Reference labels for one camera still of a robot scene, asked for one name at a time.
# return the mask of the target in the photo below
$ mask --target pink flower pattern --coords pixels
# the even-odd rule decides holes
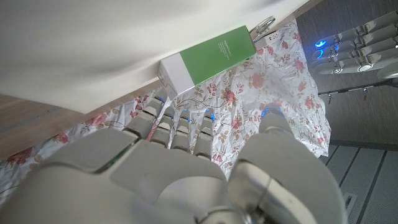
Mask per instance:
[[[258,74],[258,73],[255,73],[255,74],[252,76],[252,80],[253,80],[253,87],[254,87],[255,89],[261,88],[262,85],[263,85],[263,83],[264,83],[264,78],[263,78],[260,74]]]
[[[54,140],[56,140],[56,141],[58,141],[60,143],[63,143],[63,144],[69,142],[69,138],[68,138],[68,136],[65,133],[61,133],[61,134],[58,134],[58,135],[54,136]]]
[[[100,125],[101,123],[105,122],[105,119],[107,118],[106,114],[101,114],[98,115],[95,118],[91,118],[88,121],[85,121],[86,125],[90,125],[93,127],[97,127],[98,125]]]
[[[198,130],[205,109],[212,107],[215,110],[211,158],[226,175],[229,175],[244,143],[258,132],[262,110],[272,102],[280,105],[294,136],[310,152],[317,157],[327,153],[331,129],[325,117],[325,104],[318,97],[316,84],[308,72],[296,23],[283,27],[280,33],[282,40],[259,49],[252,59],[166,103],[166,106],[172,105],[176,109],[175,121],[183,109],[191,111],[190,130],[193,132]],[[35,146],[35,152],[48,158],[65,143],[99,128],[122,130],[153,99],[156,91],[89,119],[41,144],[41,148]],[[192,134],[191,148],[195,142]],[[23,170],[12,173],[24,176],[30,170],[24,164],[33,161],[35,155],[30,148],[11,156],[7,161],[14,164],[13,169]],[[6,169],[11,169],[11,165],[7,165]]]
[[[30,157],[31,152],[32,152],[32,147],[29,147],[21,152],[18,152],[17,154],[8,157],[7,162],[9,164],[13,163],[16,163],[18,165],[24,164],[26,162],[26,159]]]
[[[271,46],[267,46],[266,49],[270,55],[274,54],[274,49]]]

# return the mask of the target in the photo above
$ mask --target robotic hand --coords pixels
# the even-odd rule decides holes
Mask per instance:
[[[398,12],[319,40],[311,68],[319,74],[376,70],[398,62]],[[398,77],[380,73],[379,78]]]
[[[146,141],[166,98],[161,90],[123,131],[99,130],[59,150],[14,192],[0,222],[346,223],[338,184],[294,138],[277,106],[263,111],[259,134],[246,143],[227,181],[211,162],[211,108],[193,155],[188,110],[171,149],[170,107]]]

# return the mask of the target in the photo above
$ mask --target green box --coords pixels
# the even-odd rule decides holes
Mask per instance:
[[[160,61],[159,78],[171,99],[256,53],[242,26]]]

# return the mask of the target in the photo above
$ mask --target wooden floor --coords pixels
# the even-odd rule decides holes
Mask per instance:
[[[314,43],[323,37],[367,23],[393,10],[394,0],[323,0],[297,18],[308,64]],[[319,75],[310,71],[319,92],[377,82],[376,72]],[[384,86],[369,90],[364,101],[362,91],[322,97],[326,117],[332,129],[331,139],[340,141],[398,144],[398,88]]]

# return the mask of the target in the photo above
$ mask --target floral fabric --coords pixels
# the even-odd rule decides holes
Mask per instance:
[[[212,161],[227,176],[245,142],[258,132],[261,112],[268,103],[280,105],[294,136],[308,150],[317,157],[328,155],[331,129],[325,117],[325,104],[318,97],[317,86],[308,72],[295,21],[280,33],[280,41],[258,50],[244,64],[166,102],[166,106],[176,108],[172,132],[182,110],[191,111],[191,150],[205,110],[214,108]],[[155,93],[156,90],[140,96],[0,162],[0,203],[4,203],[26,175],[62,146],[98,129],[122,130]]]

